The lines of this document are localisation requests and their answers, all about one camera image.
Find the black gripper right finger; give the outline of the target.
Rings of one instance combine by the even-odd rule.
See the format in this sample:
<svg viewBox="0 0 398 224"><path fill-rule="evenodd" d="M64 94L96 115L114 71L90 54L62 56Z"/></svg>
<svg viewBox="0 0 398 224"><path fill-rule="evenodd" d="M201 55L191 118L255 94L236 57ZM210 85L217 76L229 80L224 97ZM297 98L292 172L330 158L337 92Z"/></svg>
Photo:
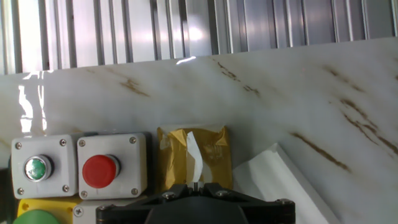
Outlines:
<svg viewBox="0 0 398 224"><path fill-rule="evenodd" d="M223 188L217 183L205 184L201 188L201 196L238 207L248 223L296 223L296 204L290 199L268 202Z"/></svg>

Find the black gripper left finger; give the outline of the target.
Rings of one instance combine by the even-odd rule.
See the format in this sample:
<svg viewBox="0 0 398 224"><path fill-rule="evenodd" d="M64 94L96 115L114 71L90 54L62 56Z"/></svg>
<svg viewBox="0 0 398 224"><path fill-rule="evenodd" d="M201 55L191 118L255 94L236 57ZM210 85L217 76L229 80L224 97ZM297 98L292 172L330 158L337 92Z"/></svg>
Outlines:
<svg viewBox="0 0 398 224"><path fill-rule="evenodd" d="M150 195L127 205L101 205L96 209L96 223L145 223L153 209L167 202L189 197L194 190L187 184L175 184L164 192Z"/></svg>

